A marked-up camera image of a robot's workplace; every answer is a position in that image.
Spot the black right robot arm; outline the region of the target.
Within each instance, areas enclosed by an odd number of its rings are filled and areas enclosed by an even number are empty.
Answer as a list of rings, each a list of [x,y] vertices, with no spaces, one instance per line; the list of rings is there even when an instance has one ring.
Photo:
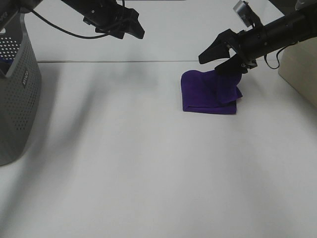
[[[199,63],[218,59],[226,61],[215,67],[218,74],[247,73],[257,67],[257,59],[317,36],[317,2],[299,0],[295,10],[263,25],[258,15],[245,0],[234,6],[234,11],[250,30],[238,33],[227,29],[199,55]]]

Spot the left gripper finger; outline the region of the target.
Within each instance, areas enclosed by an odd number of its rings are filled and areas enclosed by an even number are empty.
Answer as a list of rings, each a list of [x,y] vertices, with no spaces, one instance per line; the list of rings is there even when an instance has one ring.
[[[125,33],[122,28],[124,28],[124,25],[124,23],[114,23],[104,26],[96,26],[95,32],[101,33],[104,36],[112,36],[118,39],[123,39]]]
[[[130,34],[137,39],[143,39],[145,30],[139,22],[139,13],[133,8],[124,10],[124,19],[122,30],[124,33]]]

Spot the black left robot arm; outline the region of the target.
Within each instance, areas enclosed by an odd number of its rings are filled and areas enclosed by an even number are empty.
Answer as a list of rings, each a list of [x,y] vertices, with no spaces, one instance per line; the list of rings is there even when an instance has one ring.
[[[99,35],[82,36],[69,32],[45,19],[35,11],[40,0],[2,0],[0,2],[0,28],[4,29],[19,14],[32,13],[54,29],[67,35],[93,40],[106,36],[123,39],[125,34],[143,39],[145,30],[139,22],[139,13],[127,8],[125,1],[118,4],[115,0],[64,0],[63,3],[83,16],[83,21],[95,27]]]

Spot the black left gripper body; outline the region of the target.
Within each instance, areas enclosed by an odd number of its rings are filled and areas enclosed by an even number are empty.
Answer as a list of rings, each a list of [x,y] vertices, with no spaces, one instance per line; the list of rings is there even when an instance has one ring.
[[[130,9],[124,1],[119,4],[116,0],[84,0],[83,6],[83,21],[95,26],[96,31],[128,33]]]

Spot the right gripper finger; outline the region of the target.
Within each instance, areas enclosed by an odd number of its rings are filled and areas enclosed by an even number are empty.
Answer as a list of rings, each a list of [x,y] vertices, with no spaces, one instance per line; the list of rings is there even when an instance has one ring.
[[[230,58],[229,48],[227,47],[227,44],[219,38],[216,38],[214,42],[198,57],[200,64],[228,58]]]
[[[244,61],[241,59],[241,57],[235,54],[227,61],[215,67],[214,70],[218,75],[243,73],[243,64]]]

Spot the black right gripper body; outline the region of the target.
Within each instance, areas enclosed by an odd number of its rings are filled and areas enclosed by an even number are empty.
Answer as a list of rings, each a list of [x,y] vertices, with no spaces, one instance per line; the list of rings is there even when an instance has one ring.
[[[220,33],[218,38],[227,44],[230,58],[235,54],[241,57],[244,61],[244,71],[257,67],[256,59],[266,54],[267,34],[263,28],[254,28],[239,33],[228,29]]]

